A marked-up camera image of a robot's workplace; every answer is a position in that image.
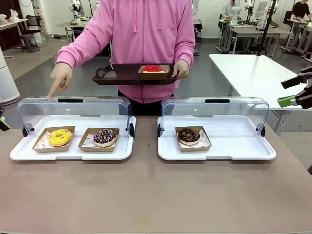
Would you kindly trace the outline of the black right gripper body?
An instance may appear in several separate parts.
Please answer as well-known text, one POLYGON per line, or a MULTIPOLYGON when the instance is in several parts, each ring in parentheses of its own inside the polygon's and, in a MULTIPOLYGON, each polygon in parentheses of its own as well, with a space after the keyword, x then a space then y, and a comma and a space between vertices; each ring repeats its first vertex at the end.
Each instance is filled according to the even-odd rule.
POLYGON ((297 75, 299 83, 305 84, 304 89, 295 95, 296 104, 302 109, 309 109, 312 107, 312 67, 303 68, 300 74, 297 75))

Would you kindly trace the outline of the person's right hand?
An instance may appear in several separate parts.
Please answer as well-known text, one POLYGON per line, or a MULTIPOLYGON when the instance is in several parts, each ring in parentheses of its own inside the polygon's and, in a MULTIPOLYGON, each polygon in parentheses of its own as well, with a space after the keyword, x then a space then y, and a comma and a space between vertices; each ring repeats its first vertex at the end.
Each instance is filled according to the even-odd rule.
POLYGON ((57 90, 68 89, 71 84, 72 76, 73 69, 71 68, 71 66, 63 62, 57 63, 50 74, 50 77, 54 80, 54 82, 50 88, 47 97, 51 98, 57 90))

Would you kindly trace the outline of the person's left hand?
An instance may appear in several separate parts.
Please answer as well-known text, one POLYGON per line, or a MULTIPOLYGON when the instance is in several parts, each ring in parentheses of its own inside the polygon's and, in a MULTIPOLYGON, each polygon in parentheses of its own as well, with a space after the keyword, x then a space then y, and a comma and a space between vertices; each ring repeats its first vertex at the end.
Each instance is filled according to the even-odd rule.
POLYGON ((179 59, 174 65, 173 77, 177 80, 186 78, 189 74, 189 69, 187 61, 179 59))

